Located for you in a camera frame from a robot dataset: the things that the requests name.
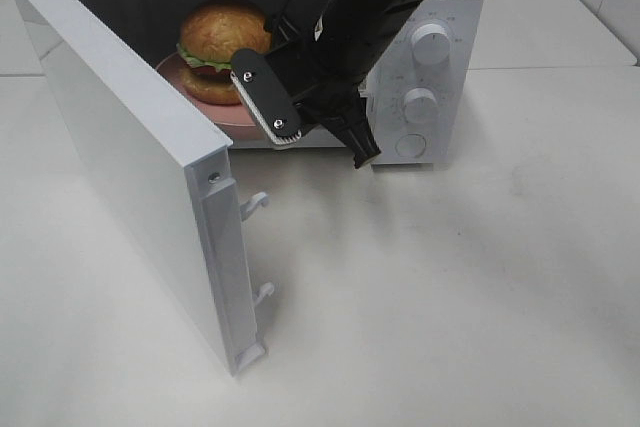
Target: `microwave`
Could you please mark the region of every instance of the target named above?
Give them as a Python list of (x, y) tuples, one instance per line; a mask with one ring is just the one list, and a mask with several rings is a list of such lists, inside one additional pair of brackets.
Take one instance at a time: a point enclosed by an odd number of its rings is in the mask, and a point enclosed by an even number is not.
[[(255, 309), (274, 291), (251, 283), (242, 222), (268, 195), (242, 202), (233, 138), (156, 70), (182, 19), (206, 0), (16, 0), (87, 175), (146, 251), (227, 370), (265, 353)], [(284, 0), (250, 0), (274, 13)], [(327, 0), (293, 0), (301, 25)], [(446, 158), (483, 0), (423, 2), (360, 87), (382, 150), (374, 165)], [(321, 128), (296, 147), (340, 147)]]

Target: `open microwave door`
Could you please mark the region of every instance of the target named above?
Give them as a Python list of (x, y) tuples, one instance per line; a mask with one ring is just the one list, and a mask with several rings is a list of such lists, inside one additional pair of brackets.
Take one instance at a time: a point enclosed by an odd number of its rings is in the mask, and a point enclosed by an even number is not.
[(16, 2), (87, 175), (235, 374), (264, 349), (231, 141), (78, 0)]

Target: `hamburger bun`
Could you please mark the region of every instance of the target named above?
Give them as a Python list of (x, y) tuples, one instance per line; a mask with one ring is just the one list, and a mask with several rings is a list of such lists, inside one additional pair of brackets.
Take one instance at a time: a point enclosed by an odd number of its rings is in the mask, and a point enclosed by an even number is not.
[(240, 97), (230, 80), (218, 80), (194, 73), (187, 65), (180, 71), (180, 80), (185, 90), (196, 99), (207, 104), (234, 105)]
[(244, 48), (264, 54), (271, 46), (271, 34), (264, 30), (264, 23), (264, 14), (250, 2), (213, 0), (184, 20), (180, 44), (191, 55), (210, 62), (228, 63)]

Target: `pink plate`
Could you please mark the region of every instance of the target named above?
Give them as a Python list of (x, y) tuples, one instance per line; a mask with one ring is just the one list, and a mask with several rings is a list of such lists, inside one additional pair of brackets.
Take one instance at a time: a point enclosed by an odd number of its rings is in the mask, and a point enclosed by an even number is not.
[(192, 97), (182, 86), (180, 81), (180, 69), (183, 67), (184, 61), (177, 53), (171, 54), (158, 64), (156, 70), (167, 79), (178, 92), (184, 95), (189, 102), (195, 105), (200, 112), (216, 124), (233, 140), (260, 140), (262, 134), (256, 127), (253, 119), (242, 104), (236, 105), (214, 105), (201, 102)]

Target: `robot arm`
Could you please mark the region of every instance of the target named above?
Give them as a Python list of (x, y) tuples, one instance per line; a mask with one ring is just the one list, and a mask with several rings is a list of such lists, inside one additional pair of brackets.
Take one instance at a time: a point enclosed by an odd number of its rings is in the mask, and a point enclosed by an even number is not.
[(423, 0), (329, 0), (313, 30), (262, 56), (241, 50), (232, 79), (274, 148), (323, 125), (354, 153), (380, 153), (358, 86)]

